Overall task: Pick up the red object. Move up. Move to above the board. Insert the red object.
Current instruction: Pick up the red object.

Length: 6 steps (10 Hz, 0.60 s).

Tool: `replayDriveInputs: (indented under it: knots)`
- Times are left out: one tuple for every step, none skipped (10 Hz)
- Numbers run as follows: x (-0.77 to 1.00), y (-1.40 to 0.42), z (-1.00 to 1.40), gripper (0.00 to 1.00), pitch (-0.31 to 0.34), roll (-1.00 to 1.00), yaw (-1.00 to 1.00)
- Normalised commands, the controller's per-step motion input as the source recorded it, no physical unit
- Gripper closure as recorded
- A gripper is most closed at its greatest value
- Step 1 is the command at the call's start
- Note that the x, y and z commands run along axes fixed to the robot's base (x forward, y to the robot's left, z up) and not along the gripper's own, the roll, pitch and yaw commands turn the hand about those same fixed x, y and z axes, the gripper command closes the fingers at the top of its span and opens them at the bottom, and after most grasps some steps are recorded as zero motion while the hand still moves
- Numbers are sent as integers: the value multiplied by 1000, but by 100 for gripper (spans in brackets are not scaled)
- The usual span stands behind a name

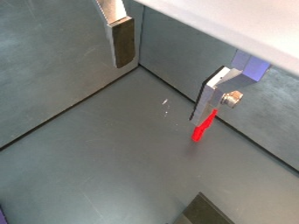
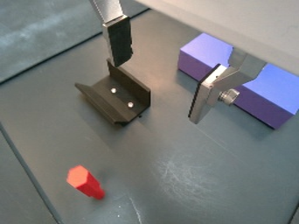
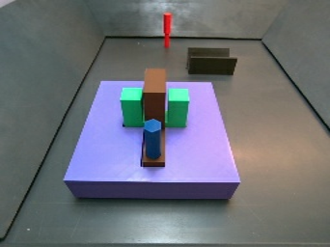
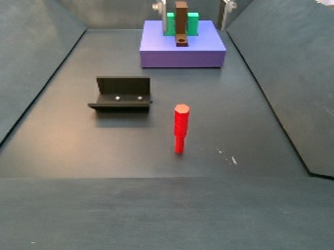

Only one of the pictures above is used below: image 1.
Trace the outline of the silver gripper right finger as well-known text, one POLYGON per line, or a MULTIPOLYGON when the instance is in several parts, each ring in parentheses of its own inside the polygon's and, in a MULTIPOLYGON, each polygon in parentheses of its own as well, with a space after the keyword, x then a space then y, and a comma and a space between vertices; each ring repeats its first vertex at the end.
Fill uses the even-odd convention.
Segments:
POLYGON ((236 50, 231 66, 222 66, 203 82, 191 122, 200 126, 220 105, 235 108, 243 97, 239 89, 258 83, 271 64, 256 56, 236 50))

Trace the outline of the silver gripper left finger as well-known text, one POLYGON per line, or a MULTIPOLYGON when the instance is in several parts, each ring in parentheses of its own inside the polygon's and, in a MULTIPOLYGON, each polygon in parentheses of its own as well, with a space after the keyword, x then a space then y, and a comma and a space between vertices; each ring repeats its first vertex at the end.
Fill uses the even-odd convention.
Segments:
POLYGON ((114 64, 124 67, 136 56, 135 20, 127 15, 123 0, 94 0, 107 26, 114 64))

